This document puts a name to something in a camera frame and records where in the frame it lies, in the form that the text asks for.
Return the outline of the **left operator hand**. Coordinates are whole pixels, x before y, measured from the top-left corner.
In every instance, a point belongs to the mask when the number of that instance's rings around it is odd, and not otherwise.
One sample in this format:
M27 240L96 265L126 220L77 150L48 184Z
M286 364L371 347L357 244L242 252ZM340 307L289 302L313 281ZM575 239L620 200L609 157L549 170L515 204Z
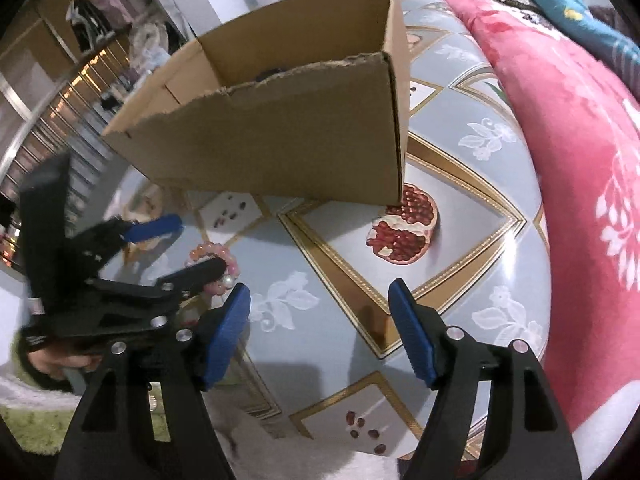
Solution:
M39 373L59 382L65 379L65 371L68 368L70 370L94 372L102 361L100 356L71 354L66 347L60 346L50 346L29 352L27 359Z

